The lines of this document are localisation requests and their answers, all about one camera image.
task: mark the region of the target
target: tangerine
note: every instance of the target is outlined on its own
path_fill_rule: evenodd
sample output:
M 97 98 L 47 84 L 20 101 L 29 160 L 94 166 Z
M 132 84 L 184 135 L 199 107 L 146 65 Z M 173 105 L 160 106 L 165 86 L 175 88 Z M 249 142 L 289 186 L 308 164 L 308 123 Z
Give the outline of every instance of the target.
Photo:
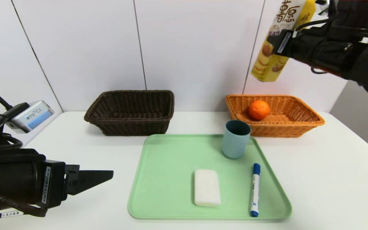
M 266 118 L 270 112 L 268 103 L 264 101 L 254 101 L 249 107 L 249 115 L 257 120 Z

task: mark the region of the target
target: blue marker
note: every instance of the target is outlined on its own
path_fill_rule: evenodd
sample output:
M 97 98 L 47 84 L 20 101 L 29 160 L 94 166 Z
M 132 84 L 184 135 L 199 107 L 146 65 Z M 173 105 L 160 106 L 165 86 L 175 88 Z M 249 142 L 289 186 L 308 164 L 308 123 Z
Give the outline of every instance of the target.
M 260 165 L 254 163 L 254 173 L 252 175 L 252 198 L 251 198 L 251 216 L 257 217 L 258 212 L 258 201 L 259 201 L 259 175 Z

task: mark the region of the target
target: yellow box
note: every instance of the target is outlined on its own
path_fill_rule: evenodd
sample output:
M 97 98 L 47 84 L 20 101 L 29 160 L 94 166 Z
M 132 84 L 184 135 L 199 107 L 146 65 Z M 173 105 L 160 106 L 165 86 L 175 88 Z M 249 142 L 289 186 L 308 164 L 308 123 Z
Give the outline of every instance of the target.
M 315 10 L 315 0 L 283 0 L 251 70 L 253 76 L 264 82 L 276 81 L 289 58 L 273 54 L 273 44 L 267 41 L 268 36 L 310 22 Z

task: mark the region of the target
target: table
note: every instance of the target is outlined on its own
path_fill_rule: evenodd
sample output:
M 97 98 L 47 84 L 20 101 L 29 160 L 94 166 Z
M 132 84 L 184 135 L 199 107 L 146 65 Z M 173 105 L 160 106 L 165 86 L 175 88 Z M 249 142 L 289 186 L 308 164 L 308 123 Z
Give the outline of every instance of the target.
M 324 126 L 302 137 L 257 137 L 292 203 L 292 215 L 280 222 L 132 218 L 127 202 L 146 137 L 106 137 L 84 114 L 61 114 L 27 147 L 81 170 L 114 170 L 113 179 L 69 195 L 44 218 L 0 219 L 0 230 L 368 229 L 368 144 L 328 113 L 319 113 Z M 221 134 L 229 119 L 226 112 L 175 112 L 167 133 Z

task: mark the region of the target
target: sponge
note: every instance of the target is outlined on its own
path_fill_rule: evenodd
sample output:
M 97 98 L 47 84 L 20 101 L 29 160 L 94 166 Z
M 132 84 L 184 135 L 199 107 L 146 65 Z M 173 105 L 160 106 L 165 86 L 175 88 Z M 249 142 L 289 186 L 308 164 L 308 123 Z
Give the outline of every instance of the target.
M 195 171 L 194 202 L 198 206 L 217 207 L 221 204 L 218 174 L 214 170 Z

